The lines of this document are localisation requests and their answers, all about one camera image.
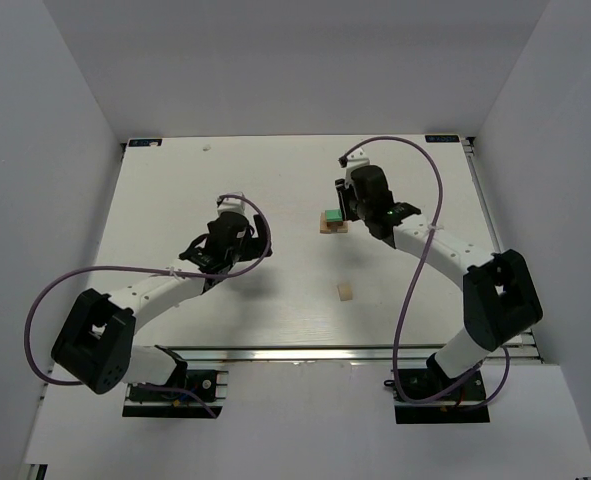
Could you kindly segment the green block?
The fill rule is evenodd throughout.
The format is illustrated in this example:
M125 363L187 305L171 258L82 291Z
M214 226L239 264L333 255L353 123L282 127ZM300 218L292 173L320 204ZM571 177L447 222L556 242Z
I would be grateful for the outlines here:
M326 210L324 212L324 219L327 223L342 223L342 211L340 209Z

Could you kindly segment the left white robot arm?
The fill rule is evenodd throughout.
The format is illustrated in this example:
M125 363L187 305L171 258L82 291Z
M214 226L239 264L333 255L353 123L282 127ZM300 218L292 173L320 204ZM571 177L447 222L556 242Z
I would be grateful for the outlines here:
M170 309L212 290L237 264L272 253L261 214L247 218L225 210L207 228L163 272L108 293L83 291L52 347L54 362L96 394L119 383L177 395L187 390L186 361L166 347L135 345L135 335Z

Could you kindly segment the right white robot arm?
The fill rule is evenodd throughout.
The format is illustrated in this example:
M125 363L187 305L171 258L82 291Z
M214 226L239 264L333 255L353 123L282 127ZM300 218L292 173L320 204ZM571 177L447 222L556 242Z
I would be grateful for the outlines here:
M342 163L335 181L346 221L361 221L374 238L425 262L463 295L463 327L427 361L451 383L543 318L525 258L515 250L491 253L429 224L421 210L396 202L382 168Z

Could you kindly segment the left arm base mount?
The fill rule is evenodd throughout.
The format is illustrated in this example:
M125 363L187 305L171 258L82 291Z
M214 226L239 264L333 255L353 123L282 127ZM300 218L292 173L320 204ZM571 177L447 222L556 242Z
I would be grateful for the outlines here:
M123 379L122 416L151 419L216 419L225 395L223 370L194 368L173 350L137 348Z

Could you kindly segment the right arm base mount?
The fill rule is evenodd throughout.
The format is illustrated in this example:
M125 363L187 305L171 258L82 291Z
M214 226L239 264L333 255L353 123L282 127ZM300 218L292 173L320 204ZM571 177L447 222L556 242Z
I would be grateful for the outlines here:
M401 385L406 395L421 400L441 391L444 386L426 368L400 369ZM393 396L395 421L399 425L486 424L490 414L486 405L478 407L486 397L482 375L476 372L462 386L432 403L411 404L396 389L394 379L383 382Z

